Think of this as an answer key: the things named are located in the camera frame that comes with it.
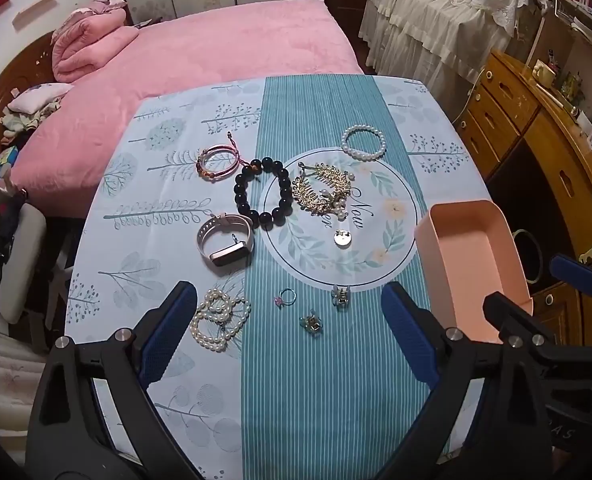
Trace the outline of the pink plastic tray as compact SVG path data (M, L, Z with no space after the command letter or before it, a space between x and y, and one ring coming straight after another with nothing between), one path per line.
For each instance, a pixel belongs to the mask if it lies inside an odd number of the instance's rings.
M491 200L433 205L414 235L430 310L442 327L457 327L474 341L497 342L498 330L482 310L494 292L533 312L512 232Z

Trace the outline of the black round bin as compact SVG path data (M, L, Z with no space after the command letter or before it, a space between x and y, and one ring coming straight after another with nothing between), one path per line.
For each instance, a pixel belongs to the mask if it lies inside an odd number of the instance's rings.
M533 289L542 288L544 255L540 243L533 234L525 229L512 232L512 240L516 246L528 286Z

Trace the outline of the grey chair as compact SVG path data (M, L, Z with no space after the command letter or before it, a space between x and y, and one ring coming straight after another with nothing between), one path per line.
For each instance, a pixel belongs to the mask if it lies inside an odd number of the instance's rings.
M57 260L67 234L55 233L23 190L0 188L0 335L46 353L62 331L52 327L72 270Z

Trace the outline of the silver ring pink stone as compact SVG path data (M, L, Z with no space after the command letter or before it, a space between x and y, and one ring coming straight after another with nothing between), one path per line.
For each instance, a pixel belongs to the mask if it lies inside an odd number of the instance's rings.
M278 308L292 306L297 301L297 292L290 287L282 289L275 297L274 304Z

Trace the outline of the pink bed cover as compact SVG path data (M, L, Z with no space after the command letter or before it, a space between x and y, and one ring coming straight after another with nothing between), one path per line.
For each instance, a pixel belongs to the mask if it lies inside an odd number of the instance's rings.
M143 100L240 79L360 70L321 0L249 3L147 26L74 82L20 150L11 180L47 216L84 218Z

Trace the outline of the wooden headboard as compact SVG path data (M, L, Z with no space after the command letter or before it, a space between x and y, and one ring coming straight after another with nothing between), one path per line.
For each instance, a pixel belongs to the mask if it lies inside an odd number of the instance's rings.
M54 81L51 37L52 32L48 32L34 40L0 73L0 118L3 109L14 99L14 93L19 94L37 84ZM3 126L0 124L0 153L4 150L2 136Z

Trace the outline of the white floral pillow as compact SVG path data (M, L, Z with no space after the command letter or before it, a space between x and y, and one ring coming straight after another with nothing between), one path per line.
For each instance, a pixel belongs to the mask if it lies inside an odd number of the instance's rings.
M49 103L61 99L65 94L72 90L72 84L64 82L47 82L31 87L23 93L16 96L14 100L8 103L8 109L11 112L32 115Z

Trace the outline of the folded pink blanket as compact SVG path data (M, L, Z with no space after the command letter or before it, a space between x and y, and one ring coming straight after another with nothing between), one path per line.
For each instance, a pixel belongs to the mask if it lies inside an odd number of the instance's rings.
M92 0L52 32L52 72L63 84L104 67L139 36L126 24L125 0Z

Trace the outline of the round pearl brooch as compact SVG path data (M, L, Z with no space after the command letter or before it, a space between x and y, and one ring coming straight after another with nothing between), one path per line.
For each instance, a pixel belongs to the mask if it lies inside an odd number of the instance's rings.
M350 231L345 229L336 230L333 239L336 246L341 249L346 249L352 244L352 234Z

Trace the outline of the wooden desk with drawers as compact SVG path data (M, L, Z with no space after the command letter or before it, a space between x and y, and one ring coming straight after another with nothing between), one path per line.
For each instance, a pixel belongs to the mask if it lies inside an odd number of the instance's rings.
M592 346L592 297L550 274L558 255L592 266L592 150L531 68L492 51L455 129L509 229L535 236L543 287L530 288L536 318L562 344Z

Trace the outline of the cream lace covered furniture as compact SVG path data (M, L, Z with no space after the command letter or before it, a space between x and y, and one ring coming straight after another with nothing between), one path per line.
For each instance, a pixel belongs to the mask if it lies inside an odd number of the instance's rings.
M550 0L365 0L359 31L378 75L422 81L448 118L494 50L526 61Z

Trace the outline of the beige wall shelf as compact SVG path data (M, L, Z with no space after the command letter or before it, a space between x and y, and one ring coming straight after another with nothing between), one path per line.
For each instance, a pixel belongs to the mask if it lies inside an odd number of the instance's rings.
M58 6L56 0L37 0L26 6L25 9L18 11L12 19L12 25L15 30L21 30L40 16L53 10L55 6Z

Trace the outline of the gold leaf hair comb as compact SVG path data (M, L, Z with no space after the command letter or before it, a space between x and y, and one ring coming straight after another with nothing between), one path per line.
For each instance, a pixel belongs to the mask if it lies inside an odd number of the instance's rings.
M348 218L347 199L354 175L326 162L313 166L298 162L298 174L291 182L291 192L299 207L313 216Z

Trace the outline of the yellow mug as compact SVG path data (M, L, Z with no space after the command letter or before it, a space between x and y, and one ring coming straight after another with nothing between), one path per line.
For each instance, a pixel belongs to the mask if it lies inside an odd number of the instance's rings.
M552 88L556 72L545 62L538 60L533 66L532 77L543 88Z

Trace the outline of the patterned teal tablecloth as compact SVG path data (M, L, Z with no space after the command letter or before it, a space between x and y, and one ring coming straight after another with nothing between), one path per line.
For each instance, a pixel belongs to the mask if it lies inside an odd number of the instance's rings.
M294 209L259 229L250 257L215 268L200 226L236 209L233 178L197 176L198 153L234 140L291 173L354 175L348 218ZM148 393L189 459L215 479L370 479L425 402L381 312L397 281L429 306L414 230L441 202L488 191L420 82L317 75L232 81L143 101L96 192L72 275L66 332L103 340L173 286L235 302L186 334ZM352 244L341 249L334 233ZM278 308L284 288L297 301Z

